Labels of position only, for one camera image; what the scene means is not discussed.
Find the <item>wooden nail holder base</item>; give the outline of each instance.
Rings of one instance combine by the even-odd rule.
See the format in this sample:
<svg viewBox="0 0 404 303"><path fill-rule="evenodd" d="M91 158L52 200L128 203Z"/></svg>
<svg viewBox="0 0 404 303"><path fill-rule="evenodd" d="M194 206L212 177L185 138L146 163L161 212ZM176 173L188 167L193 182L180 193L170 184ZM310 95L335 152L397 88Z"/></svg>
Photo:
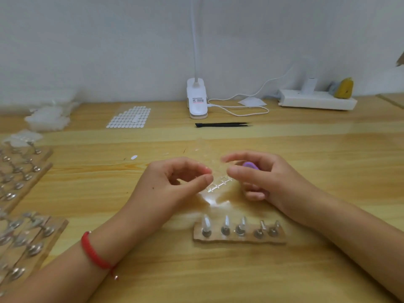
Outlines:
<svg viewBox="0 0 404 303"><path fill-rule="evenodd" d="M7 157L11 158L11 161L17 166L23 168L23 172L32 176L29 180L24 180L21 173L13 173L13 168L8 162L3 162L0 158L0 170L6 174L14 175L14 181L4 184L4 189L7 192L15 193L16 196L7 200L6 198L0 199L0 208L5 212L11 212L17 204L22 200L22 198L35 186L36 183L45 175L45 173L52 168L52 163L46 160L52 155L53 151L49 147L41 147L42 152L40 154L34 154L31 148L19 148L21 152L27 157L32 158L32 162L35 166L41 168L38 172L32 171L32 165L29 163L24 163L24 159L20 154L12 154L11 150L5 152ZM13 189L13 184L15 182L21 182L24 186L20 189Z"/></svg>
<svg viewBox="0 0 404 303"><path fill-rule="evenodd" d="M246 242L251 244L286 244L286 235L282 226L278 226L276 229L277 235L270 236L267 231L263 232L262 238L257 238L254 233L256 230L260 230L261 226L258 224L246 224L246 231L243 236L236 233L235 229L237 224L230 224L230 234L225 236L221 232L223 224L212 222L211 234L209 237L205 237L202 234L202 224L200 222L194 225L194 241L197 242ZM267 225L267 229L275 228L275 225Z"/></svg>
<svg viewBox="0 0 404 303"><path fill-rule="evenodd" d="M11 221L19 220L22 222L14 229L12 237L7 243L0 242L0 297L7 295L8 292L21 285L33 272L40 269L51 249L56 244L59 236L66 228L68 221L64 218L50 216L33 216L34 219L43 218L41 224L43 228L33 227L32 220L26 217L17 217L12 214L12 210L18 205L23 197L34 187L36 183L45 175L52 167L51 162L47 159L53 154L50 147L40 147L41 153L35 154L33 147L18 148L21 153L12 153L10 147L3 147L3 156L0 157L0 170L6 176L13 175L14 180L8 183L2 183L6 193L15 194L11 199L5 196L0 198L0 211L7 213L7 219ZM10 161L19 168L22 168L24 174L29 174L30 179L24 178L21 172L13 173L13 167L9 162L4 162L3 157L9 157ZM32 164L25 163L27 159L32 159ZM40 167L38 172L33 171L33 165ZM22 183L23 187L15 189L16 183ZM54 231L46 236L44 228L53 227ZM4 219L0 221L0 233L5 232L9 228L9 222ZM17 246L16 239L18 235L25 236L25 244ZM36 250L35 255L30 256L29 246L40 245L40 249ZM16 279L13 278L12 270L22 269L23 273Z"/></svg>

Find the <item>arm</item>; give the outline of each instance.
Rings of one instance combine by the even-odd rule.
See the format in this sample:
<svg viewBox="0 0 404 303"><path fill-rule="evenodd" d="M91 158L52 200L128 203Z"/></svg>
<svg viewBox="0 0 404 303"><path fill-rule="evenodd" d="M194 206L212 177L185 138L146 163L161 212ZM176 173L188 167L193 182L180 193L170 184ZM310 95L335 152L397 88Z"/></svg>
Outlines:
<svg viewBox="0 0 404 303"><path fill-rule="evenodd" d="M255 163L260 170L237 165L227 170L241 182L247 199L265 199L291 219L325 235L404 301L404 232L321 191L280 156L245 151L222 159Z"/></svg>
<svg viewBox="0 0 404 303"><path fill-rule="evenodd" d="M213 181L211 173L188 158L149 164L124 207L89 235L91 245L101 258L117 264L168 221L182 201L205 189ZM178 179L188 183L179 185ZM2 302L85 302L107 274L108 270L93 264L78 242L6 294Z"/></svg>

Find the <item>forearm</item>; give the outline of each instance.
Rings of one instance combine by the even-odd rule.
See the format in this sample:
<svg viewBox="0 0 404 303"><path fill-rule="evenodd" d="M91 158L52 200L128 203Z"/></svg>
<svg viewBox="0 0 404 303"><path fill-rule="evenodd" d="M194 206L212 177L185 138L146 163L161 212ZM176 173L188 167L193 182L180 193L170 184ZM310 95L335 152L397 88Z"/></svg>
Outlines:
<svg viewBox="0 0 404 303"><path fill-rule="evenodd" d="M118 213L89 235L99 256L111 264L118 263L138 242L136 232L127 223ZM78 242L24 281L23 291L5 296L4 302L86 302L108 273L88 258Z"/></svg>
<svg viewBox="0 0 404 303"><path fill-rule="evenodd" d="M330 195L319 204L311 226L404 301L404 232Z"/></svg>

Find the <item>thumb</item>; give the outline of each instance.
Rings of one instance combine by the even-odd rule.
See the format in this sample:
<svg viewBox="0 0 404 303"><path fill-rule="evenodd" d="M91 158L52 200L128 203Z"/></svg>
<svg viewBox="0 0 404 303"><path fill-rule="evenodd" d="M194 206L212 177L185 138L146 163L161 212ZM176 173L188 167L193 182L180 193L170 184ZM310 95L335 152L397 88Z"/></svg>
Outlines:
<svg viewBox="0 0 404 303"><path fill-rule="evenodd" d="M235 180L254 184L268 191L272 187L272 174L267 171L242 166L231 166L227 169L227 174Z"/></svg>
<svg viewBox="0 0 404 303"><path fill-rule="evenodd" d="M192 197L193 195L201 192L206 187L208 187L213 182L212 174L204 174L197 178L194 178L192 181L178 185L177 193L179 198L186 199Z"/></svg>

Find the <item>hand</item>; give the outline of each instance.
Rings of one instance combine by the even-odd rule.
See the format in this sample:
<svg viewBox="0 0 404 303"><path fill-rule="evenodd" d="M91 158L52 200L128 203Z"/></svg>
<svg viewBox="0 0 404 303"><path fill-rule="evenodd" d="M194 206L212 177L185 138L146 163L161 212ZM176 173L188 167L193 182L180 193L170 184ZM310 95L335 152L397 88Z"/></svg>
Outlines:
<svg viewBox="0 0 404 303"><path fill-rule="evenodd" d="M180 184L179 179L187 183ZM181 202L204 190L212 181L212 170L190 158L152 162L121 213L144 238L161 228Z"/></svg>
<svg viewBox="0 0 404 303"><path fill-rule="evenodd" d="M226 155L222 160L253 162L260 170L238 165L227 169L230 177L240 181L245 197L250 201L265 199L291 219L310 226L310 212L326 193L301 176L282 157L243 151Z"/></svg>

